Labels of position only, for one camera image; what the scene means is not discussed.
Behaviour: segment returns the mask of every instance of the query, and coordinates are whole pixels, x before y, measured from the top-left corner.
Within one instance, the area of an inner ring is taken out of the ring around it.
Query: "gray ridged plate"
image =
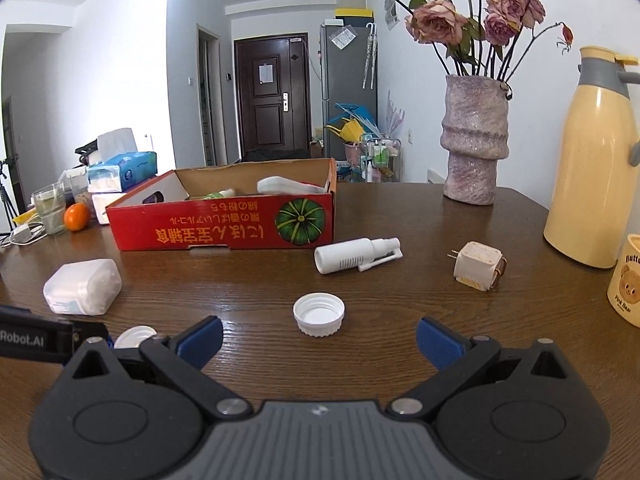
[[[472,480],[426,428],[375,402],[266,402],[217,425],[194,459],[166,480]]]

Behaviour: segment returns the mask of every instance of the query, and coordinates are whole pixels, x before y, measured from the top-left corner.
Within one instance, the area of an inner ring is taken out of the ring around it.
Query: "pink vase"
[[[509,156],[507,86],[482,76],[447,76],[440,144],[449,151],[444,194],[473,205],[494,203],[498,160]]]

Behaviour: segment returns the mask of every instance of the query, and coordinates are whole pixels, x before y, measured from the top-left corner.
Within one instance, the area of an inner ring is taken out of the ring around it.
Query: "yellow thermos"
[[[628,84],[638,65],[599,46],[580,50],[580,83],[569,109],[545,238],[591,267],[616,265],[636,193],[640,144]]]

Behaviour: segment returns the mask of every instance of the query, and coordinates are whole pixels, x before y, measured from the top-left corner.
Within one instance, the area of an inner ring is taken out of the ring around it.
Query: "red cardboard box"
[[[304,196],[258,195],[268,176],[324,187]],[[246,162],[173,170],[107,207],[121,251],[314,248],[334,241],[336,166],[332,158]],[[236,197],[202,197],[233,188]]]

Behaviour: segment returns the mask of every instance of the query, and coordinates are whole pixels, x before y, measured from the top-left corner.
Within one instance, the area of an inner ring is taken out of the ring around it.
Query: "bear illustration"
[[[628,304],[633,305],[640,301],[640,275],[633,272],[628,265],[622,267],[620,295]]]

